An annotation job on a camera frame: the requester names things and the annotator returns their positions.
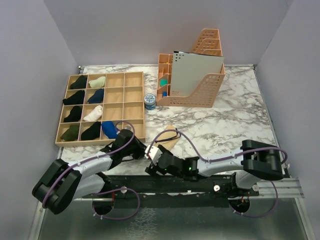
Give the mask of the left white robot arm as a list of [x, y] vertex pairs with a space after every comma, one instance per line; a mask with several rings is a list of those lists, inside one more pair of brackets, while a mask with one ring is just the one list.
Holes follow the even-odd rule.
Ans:
[[31, 194], [55, 215], [76, 198], [89, 194], [106, 197], [111, 186], [103, 172], [115, 168], [126, 157], [142, 158], [146, 148], [131, 130], [122, 129], [115, 141], [92, 156], [72, 162], [54, 160]]

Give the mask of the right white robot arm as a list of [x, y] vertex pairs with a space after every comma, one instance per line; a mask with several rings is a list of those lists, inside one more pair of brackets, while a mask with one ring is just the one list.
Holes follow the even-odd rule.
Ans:
[[165, 147], [148, 145], [144, 156], [150, 160], [146, 172], [151, 176], [170, 174], [189, 182], [198, 182], [215, 174], [232, 171], [226, 186], [214, 184], [219, 195], [235, 198], [245, 195], [261, 180], [284, 178], [278, 147], [254, 140], [244, 140], [234, 151], [218, 156], [179, 158]]

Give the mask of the beige underwear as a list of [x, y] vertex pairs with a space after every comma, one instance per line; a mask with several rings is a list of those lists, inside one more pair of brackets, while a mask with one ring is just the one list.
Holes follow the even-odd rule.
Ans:
[[175, 131], [168, 131], [159, 136], [154, 142], [153, 146], [158, 147], [159, 145], [162, 145], [164, 148], [170, 151], [176, 145], [179, 139], [179, 133]]

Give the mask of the blue boxer underwear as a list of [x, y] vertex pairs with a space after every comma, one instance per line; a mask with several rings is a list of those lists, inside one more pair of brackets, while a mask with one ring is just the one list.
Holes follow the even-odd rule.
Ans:
[[104, 121], [101, 124], [103, 134], [109, 139], [116, 139], [120, 129], [112, 121]]

